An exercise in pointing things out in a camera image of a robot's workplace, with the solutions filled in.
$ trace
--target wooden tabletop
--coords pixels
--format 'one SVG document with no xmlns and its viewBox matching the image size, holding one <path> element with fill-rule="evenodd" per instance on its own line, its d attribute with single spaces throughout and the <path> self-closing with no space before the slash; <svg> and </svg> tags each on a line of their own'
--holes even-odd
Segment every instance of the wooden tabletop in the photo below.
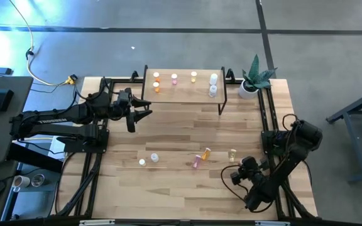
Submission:
<svg viewBox="0 0 362 226">
<path fill-rule="evenodd" d="M 82 95 L 97 92 L 100 77 L 87 77 Z M 287 81 L 271 80 L 279 128 L 282 117 L 293 113 Z M 115 91 L 132 88 L 140 97 L 141 84 L 117 84 Z M 228 85 L 228 102 L 221 116 L 216 105 L 152 104 L 153 113 L 128 133 L 125 119 L 109 121 L 109 145 L 103 155 L 94 203 L 94 218 L 154 218 L 154 219 L 213 219 L 213 220 L 276 220 L 273 204 L 262 213 L 250 213 L 244 203 L 222 184 L 221 169 L 230 164 L 228 151 L 236 149 L 236 161 L 253 156 L 263 157 L 260 144 L 262 131 L 258 99 L 244 100 L 238 96 L 239 85 Z M 212 153 L 199 169 L 191 164 L 196 154 L 205 148 Z M 157 153 L 159 162 L 150 155 Z M 77 153 L 63 172 L 58 209 L 69 201 L 79 187 L 85 154 Z M 146 166 L 138 164 L 146 160 Z M 225 181 L 236 193 L 246 193 L 233 186 L 227 170 Z M 299 164 L 290 174 L 290 186 L 308 211 L 317 215 L 305 165 Z M 251 187 L 247 180 L 242 185 Z M 82 212 L 89 198 L 85 193 Z M 283 210 L 287 213 L 285 198 Z M 262 203 L 259 209 L 266 206 Z"/>
<path fill-rule="evenodd" d="M 155 77 L 159 73 L 160 92 L 156 93 L 153 87 Z M 196 82 L 191 82 L 191 73 L 197 72 Z M 177 84 L 172 84 L 171 75 L 177 74 Z M 209 96 L 209 80 L 211 75 L 217 75 L 217 94 Z M 224 102 L 224 81 L 222 70 L 193 70 L 193 69 L 148 69 L 143 99 L 152 103 L 196 103 L 222 104 Z"/>
</svg>

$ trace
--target potted plant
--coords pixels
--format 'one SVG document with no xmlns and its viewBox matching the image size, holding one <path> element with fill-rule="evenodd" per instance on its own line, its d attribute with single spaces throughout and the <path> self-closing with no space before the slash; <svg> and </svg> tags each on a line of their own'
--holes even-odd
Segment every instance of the potted plant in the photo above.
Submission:
<svg viewBox="0 0 362 226">
<path fill-rule="evenodd" d="M 259 89 L 270 87 L 269 78 L 275 73 L 276 69 L 277 68 L 265 70 L 264 72 L 259 73 L 259 59 L 258 55 L 255 55 L 248 76 L 243 70 L 244 81 L 239 86 L 239 96 L 244 99 L 252 99 L 256 97 L 256 93 Z"/>
</svg>

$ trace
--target wooden table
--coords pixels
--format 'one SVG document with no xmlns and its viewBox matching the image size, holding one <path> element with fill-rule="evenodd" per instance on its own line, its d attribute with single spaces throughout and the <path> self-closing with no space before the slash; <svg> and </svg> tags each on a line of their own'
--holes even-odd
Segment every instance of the wooden table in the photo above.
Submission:
<svg viewBox="0 0 362 226">
<path fill-rule="evenodd" d="M 100 80 L 101 77 L 85 78 L 82 95 L 97 92 Z M 293 113 L 287 81 L 275 79 L 271 84 L 279 128 L 283 128 L 282 117 Z M 140 97 L 141 84 L 117 84 L 115 91 L 126 87 L 131 87 L 132 93 Z M 227 85 L 228 104 L 222 116 L 214 114 L 217 106 L 213 105 L 154 103 L 150 108 L 153 113 L 137 123 L 135 133 L 127 132 L 125 119 L 109 121 L 110 139 L 102 159 L 93 217 L 276 220 L 274 204 L 265 212 L 250 213 L 220 179 L 221 169 L 231 164 L 230 149 L 237 150 L 236 161 L 249 155 L 257 160 L 263 157 L 258 99 L 239 98 L 238 87 Z M 264 97 L 268 111 L 266 95 Z M 192 169 L 194 156 L 202 154 L 206 147 L 212 149 L 209 160 L 202 162 L 199 169 Z M 150 160 L 151 153 L 159 155 L 159 162 Z M 58 209 L 79 187 L 84 157 L 85 154 L 77 153 L 67 163 Z M 141 158 L 146 160 L 145 167 L 138 164 Z M 245 191 L 231 184 L 231 172 L 224 174 L 226 183 L 244 196 Z M 247 180 L 242 184 L 251 187 Z M 317 215 L 305 165 L 299 164 L 292 172 L 290 185 L 308 211 Z M 89 191 L 85 194 L 82 213 Z M 287 213 L 283 197 L 282 202 Z"/>
</svg>

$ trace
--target white pot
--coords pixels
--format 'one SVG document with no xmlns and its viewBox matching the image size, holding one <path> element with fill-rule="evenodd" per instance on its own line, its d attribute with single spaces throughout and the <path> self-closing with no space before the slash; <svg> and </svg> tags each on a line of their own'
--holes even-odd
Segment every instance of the white pot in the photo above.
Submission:
<svg viewBox="0 0 362 226">
<path fill-rule="evenodd" d="M 241 85 L 239 86 L 238 89 L 238 94 L 241 98 L 243 99 L 252 99 L 258 96 L 257 92 L 259 89 L 255 90 L 254 92 L 248 92 L 247 90 L 244 89 L 244 82 L 241 82 Z"/>
</svg>

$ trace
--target small bottle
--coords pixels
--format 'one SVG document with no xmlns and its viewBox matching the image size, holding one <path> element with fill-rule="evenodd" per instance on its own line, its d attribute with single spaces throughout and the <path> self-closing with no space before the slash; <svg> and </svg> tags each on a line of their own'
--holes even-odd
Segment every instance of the small bottle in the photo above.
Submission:
<svg viewBox="0 0 362 226">
<path fill-rule="evenodd" d="M 153 76 L 155 78 L 155 82 L 160 82 L 160 78 L 158 77 L 160 74 L 158 72 L 153 73 Z"/>
<path fill-rule="evenodd" d="M 196 82 L 196 75 L 197 75 L 198 73 L 196 73 L 196 72 L 191 72 L 191 82 L 192 83 L 195 83 Z"/>
<path fill-rule="evenodd" d="M 171 83 L 173 83 L 173 85 L 176 85 L 177 84 L 177 74 L 172 74 L 171 75 Z"/>
<path fill-rule="evenodd" d="M 146 161 L 144 159 L 139 160 L 139 165 L 146 166 Z"/>
<path fill-rule="evenodd" d="M 231 149 L 229 151 L 229 160 L 230 160 L 230 163 L 234 162 L 234 158 L 236 157 L 236 153 L 237 153 L 237 150 L 235 149 Z"/>
<path fill-rule="evenodd" d="M 217 74 L 213 73 L 213 74 L 211 75 L 211 79 L 210 79 L 210 81 L 209 81 L 209 84 L 210 84 L 210 85 L 216 85 L 216 84 L 217 84 Z"/>
<path fill-rule="evenodd" d="M 159 83 L 158 82 L 154 82 L 153 83 L 153 87 L 155 88 L 155 92 L 159 93 L 160 92 L 160 88 L 158 87 Z"/>
<path fill-rule="evenodd" d="M 194 169 L 197 169 L 198 166 L 199 166 L 199 163 L 200 163 L 200 160 L 201 160 L 201 157 L 199 155 L 196 155 L 195 156 L 195 160 L 194 160 L 194 163 L 192 164 L 192 167 Z"/>
<path fill-rule="evenodd" d="M 158 162 L 158 155 L 156 153 L 151 154 L 150 158 L 154 163 Z"/>
<path fill-rule="evenodd" d="M 202 155 L 202 160 L 203 161 L 207 160 L 210 155 L 211 155 L 211 149 L 206 148 L 204 154 Z"/>
<path fill-rule="evenodd" d="M 216 87 L 215 85 L 212 85 L 212 86 L 209 88 L 209 96 L 215 97 L 215 96 L 216 96 L 216 93 L 217 93 L 217 87 Z"/>
</svg>

